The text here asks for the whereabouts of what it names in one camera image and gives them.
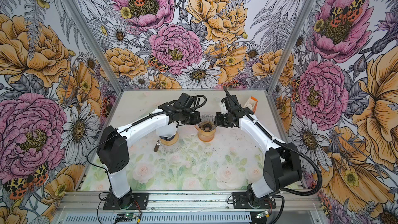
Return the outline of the coffee filter pack orange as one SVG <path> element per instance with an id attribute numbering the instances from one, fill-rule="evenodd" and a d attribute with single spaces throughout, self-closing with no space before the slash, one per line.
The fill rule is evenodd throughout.
<path id="1" fill-rule="evenodd" d="M 244 104 L 244 108 L 250 109 L 253 113 L 256 112 L 258 100 L 255 97 L 250 97 Z"/>

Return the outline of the white paper coffee filter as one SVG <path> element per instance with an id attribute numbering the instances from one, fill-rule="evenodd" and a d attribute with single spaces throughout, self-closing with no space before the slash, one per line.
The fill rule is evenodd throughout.
<path id="1" fill-rule="evenodd" d="M 163 136 L 166 138 L 171 138 L 177 133 L 177 123 L 172 122 L 164 127 L 160 127 L 156 130 L 156 134 L 158 137 Z"/>

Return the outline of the grey ribbed dripper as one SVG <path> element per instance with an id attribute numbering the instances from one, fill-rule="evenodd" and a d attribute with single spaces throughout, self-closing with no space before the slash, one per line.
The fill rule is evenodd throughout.
<path id="1" fill-rule="evenodd" d="M 211 132 L 216 129 L 215 116 L 214 115 L 201 115 L 200 122 L 198 123 L 200 130 L 205 132 Z"/>

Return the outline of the wooden ring holder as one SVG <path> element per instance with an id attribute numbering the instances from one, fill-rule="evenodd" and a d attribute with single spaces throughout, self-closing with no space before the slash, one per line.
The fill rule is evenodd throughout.
<path id="1" fill-rule="evenodd" d="M 179 140 L 179 133 L 176 133 L 174 136 L 171 138 L 166 138 L 163 136 L 160 136 L 160 142 L 161 144 L 165 146 L 172 146 L 174 145 L 177 141 Z"/>

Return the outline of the clear glass carafe brown handle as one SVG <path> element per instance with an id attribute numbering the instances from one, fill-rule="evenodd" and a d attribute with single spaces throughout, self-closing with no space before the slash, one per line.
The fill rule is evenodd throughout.
<path id="1" fill-rule="evenodd" d="M 165 153 L 175 153 L 181 149 L 181 145 L 178 142 L 171 144 L 170 142 L 162 143 L 158 140 L 153 149 L 154 152 L 165 152 Z"/>

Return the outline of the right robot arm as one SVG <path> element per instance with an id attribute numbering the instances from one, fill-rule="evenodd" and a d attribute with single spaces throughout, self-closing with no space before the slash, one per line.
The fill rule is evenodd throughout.
<path id="1" fill-rule="evenodd" d="M 215 125 L 239 128 L 249 135 L 264 153 L 262 176 L 250 183 L 246 195 L 248 203 L 257 207 L 262 201 L 284 191 L 302 179 L 300 157 L 295 145 L 288 145 L 273 135 L 249 108 L 243 108 L 236 97 L 226 92 L 221 100 L 221 112 L 216 113 Z"/>

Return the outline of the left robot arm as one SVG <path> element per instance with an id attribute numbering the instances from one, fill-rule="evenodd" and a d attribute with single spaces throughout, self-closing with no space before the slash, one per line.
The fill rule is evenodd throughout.
<path id="1" fill-rule="evenodd" d="M 177 100 L 160 105 L 146 117 L 117 128 L 110 125 L 103 130 L 96 153 L 109 179 L 107 200 L 110 207 L 128 209 L 135 203 L 126 174 L 129 148 L 152 132 L 156 132 L 161 142 L 174 145 L 179 139 L 179 126 L 197 125 L 200 122 L 198 109 L 206 102 L 204 95 L 182 93 Z"/>

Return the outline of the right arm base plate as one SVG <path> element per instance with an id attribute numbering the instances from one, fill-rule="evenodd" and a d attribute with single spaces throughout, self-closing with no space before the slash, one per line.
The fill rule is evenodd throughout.
<path id="1" fill-rule="evenodd" d="M 269 196 L 257 198 L 252 192 L 233 192 L 234 209 L 275 209 L 276 202 Z"/>

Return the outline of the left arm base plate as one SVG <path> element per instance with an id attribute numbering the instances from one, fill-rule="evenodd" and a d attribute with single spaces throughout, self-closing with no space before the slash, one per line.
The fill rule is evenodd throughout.
<path id="1" fill-rule="evenodd" d="M 109 193 L 105 199 L 103 210 L 146 210 L 149 193 L 129 192 L 122 198 L 117 198 L 113 193 Z"/>

